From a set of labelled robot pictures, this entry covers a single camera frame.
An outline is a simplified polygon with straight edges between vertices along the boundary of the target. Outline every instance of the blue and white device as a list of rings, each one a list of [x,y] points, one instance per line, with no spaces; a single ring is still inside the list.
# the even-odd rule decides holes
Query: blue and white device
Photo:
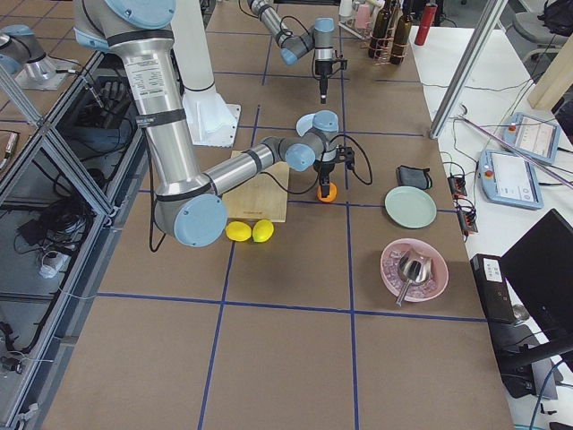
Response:
[[[505,142],[547,165],[555,161],[559,137],[558,124],[523,112],[513,114],[503,132]]]
[[[534,210],[543,207],[534,167],[518,155],[484,150],[478,174],[490,201]]]

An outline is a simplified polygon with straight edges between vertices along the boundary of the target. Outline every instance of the spoon handle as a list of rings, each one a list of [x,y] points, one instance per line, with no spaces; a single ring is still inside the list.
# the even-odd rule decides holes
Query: spoon handle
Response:
[[[402,301],[404,300],[404,297],[406,297],[406,293],[410,289],[411,285],[412,285],[412,280],[410,279],[404,283],[402,289],[400,289],[400,294],[398,294],[398,298],[396,299],[396,305],[402,306]]]

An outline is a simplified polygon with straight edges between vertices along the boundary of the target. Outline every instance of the black pouch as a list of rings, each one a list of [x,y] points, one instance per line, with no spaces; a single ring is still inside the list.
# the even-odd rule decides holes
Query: black pouch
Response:
[[[432,178],[428,168],[410,168],[408,166],[399,166],[396,168],[398,185],[407,185],[427,190],[432,188]]]

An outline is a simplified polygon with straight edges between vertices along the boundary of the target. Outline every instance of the monitor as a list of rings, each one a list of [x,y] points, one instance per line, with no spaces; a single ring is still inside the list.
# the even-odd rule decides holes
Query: monitor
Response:
[[[506,365],[561,355],[573,370],[573,352],[567,352],[573,351],[573,227],[551,209],[501,257],[500,266],[549,339]]]

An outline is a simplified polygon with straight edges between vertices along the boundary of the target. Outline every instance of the white cylinder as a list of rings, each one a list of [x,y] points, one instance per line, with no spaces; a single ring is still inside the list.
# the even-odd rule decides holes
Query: white cylinder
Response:
[[[208,88],[214,77],[199,0],[177,0],[171,28],[175,35],[175,58],[184,86],[192,90]]]
[[[352,18],[352,0],[340,0],[338,18],[343,22]]]

